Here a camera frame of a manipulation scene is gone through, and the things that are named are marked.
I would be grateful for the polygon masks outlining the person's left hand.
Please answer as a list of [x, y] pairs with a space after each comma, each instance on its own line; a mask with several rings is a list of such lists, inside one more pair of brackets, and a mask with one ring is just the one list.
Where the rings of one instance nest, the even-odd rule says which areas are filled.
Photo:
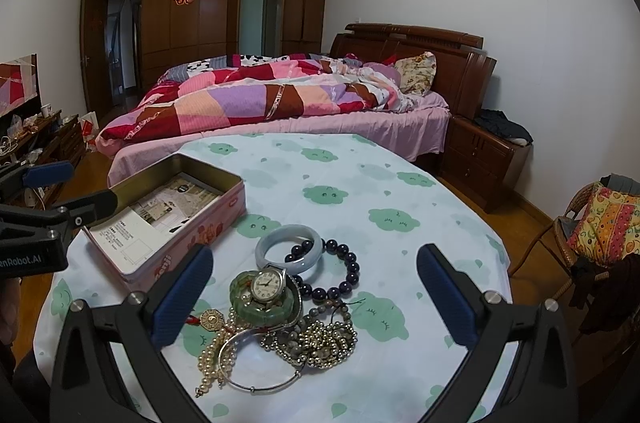
[[3, 345], [11, 345], [18, 331], [18, 310], [21, 300], [19, 279], [7, 279], [1, 284], [0, 294], [0, 339]]

